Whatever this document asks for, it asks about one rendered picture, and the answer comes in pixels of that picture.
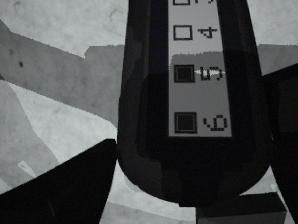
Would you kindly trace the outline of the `dark grey switch panel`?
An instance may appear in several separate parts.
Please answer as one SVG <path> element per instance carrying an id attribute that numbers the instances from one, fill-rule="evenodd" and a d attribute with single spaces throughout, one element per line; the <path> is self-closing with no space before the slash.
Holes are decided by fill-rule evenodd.
<path id="1" fill-rule="evenodd" d="M 129 0 L 117 104 L 126 177 L 180 208 L 246 192 L 273 160 L 246 0 Z"/>

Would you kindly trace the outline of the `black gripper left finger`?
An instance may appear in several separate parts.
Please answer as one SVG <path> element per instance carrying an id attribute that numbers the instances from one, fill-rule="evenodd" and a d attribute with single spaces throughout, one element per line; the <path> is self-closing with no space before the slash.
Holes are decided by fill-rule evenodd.
<path id="1" fill-rule="evenodd" d="M 105 139 L 0 194 L 0 224 L 98 224 L 112 188 L 117 141 Z"/>

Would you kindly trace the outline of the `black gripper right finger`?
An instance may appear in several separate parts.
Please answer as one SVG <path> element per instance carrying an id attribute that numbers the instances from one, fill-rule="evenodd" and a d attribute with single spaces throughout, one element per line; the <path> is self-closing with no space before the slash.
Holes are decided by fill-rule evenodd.
<path id="1" fill-rule="evenodd" d="M 273 140 L 271 172 L 295 224 L 298 224 L 298 145 Z"/>

